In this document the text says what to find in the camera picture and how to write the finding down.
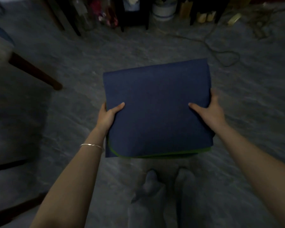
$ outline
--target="silver bracelet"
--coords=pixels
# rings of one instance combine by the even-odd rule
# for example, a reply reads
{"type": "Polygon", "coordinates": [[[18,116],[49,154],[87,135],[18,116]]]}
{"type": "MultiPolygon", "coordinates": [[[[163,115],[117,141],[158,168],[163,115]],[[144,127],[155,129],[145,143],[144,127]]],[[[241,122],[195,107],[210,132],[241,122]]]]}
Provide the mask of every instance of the silver bracelet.
{"type": "Polygon", "coordinates": [[[95,145],[95,144],[83,143],[83,144],[80,145],[80,147],[81,147],[81,146],[96,146],[96,147],[100,148],[102,151],[104,151],[104,149],[103,149],[101,146],[95,145]]]}

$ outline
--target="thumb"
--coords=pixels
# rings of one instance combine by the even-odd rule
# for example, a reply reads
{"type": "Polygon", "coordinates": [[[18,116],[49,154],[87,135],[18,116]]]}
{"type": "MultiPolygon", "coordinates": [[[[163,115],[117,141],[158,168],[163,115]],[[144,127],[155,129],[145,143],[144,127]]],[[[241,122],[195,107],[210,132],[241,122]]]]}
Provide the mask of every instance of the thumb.
{"type": "Polygon", "coordinates": [[[123,103],[119,104],[117,107],[114,107],[112,109],[113,114],[116,114],[118,111],[121,111],[124,106],[125,106],[125,103],[123,102],[123,103]]]}
{"type": "Polygon", "coordinates": [[[191,108],[191,109],[193,109],[195,112],[197,112],[198,114],[201,114],[201,112],[204,110],[204,108],[202,108],[202,107],[200,107],[199,105],[196,105],[196,104],[194,104],[194,103],[189,103],[188,104],[189,105],[189,107],[191,108]]]}

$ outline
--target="navy blue mat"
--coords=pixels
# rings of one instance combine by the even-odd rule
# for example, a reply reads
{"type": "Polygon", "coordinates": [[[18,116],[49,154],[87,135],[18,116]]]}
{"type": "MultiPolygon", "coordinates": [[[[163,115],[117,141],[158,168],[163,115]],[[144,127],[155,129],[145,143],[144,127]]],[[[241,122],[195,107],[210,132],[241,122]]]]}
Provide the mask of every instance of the navy blue mat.
{"type": "Polygon", "coordinates": [[[210,103],[206,59],[103,74],[107,109],[125,102],[106,139],[106,157],[183,155],[209,150],[214,133],[192,109],[210,103]]]}

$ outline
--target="right hand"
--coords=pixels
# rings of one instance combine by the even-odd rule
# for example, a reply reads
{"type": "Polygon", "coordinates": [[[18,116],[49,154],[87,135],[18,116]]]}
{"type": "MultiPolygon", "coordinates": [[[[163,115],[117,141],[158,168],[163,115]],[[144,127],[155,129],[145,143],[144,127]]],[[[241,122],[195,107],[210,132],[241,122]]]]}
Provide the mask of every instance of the right hand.
{"type": "Polygon", "coordinates": [[[213,89],[211,89],[211,102],[209,104],[208,108],[203,108],[198,106],[194,103],[189,103],[189,107],[196,111],[201,118],[204,120],[204,122],[215,132],[218,133],[218,131],[227,125],[227,122],[225,120],[225,115],[222,107],[220,107],[218,103],[218,96],[214,92],[213,89]]]}

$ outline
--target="floor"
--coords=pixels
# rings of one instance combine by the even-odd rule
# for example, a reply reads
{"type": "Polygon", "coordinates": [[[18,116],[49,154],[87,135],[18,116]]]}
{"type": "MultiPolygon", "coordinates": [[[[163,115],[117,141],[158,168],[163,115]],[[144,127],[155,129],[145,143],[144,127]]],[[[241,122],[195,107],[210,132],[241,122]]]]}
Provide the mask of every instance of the floor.
{"type": "MultiPolygon", "coordinates": [[[[245,17],[234,26],[224,16],[208,39],[218,50],[234,50],[241,61],[223,67],[200,43],[170,37],[202,38],[213,24],[188,20],[151,21],[144,27],[111,30],[98,26],[78,38],[60,32],[38,2],[9,5],[0,18],[16,43],[15,51],[63,85],[54,91],[6,65],[0,68],[0,164],[28,158],[25,165],[0,171],[0,210],[48,190],[95,126],[105,93],[102,74],[153,64],[208,58],[227,121],[251,142],[285,162],[285,12],[272,17],[269,38],[257,40],[245,17]]],[[[234,55],[220,59],[231,63],[234,55]]],[[[197,214],[201,227],[279,227],[257,198],[217,137],[211,152],[190,159],[102,158],[86,227],[126,227],[127,207],[145,171],[160,171],[172,188],[179,166],[197,176],[197,214]]],[[[34,208],[4,227],[28,227],[34,208]]],[[[176,227],[173,193],[165,218],[176,227]]]]}

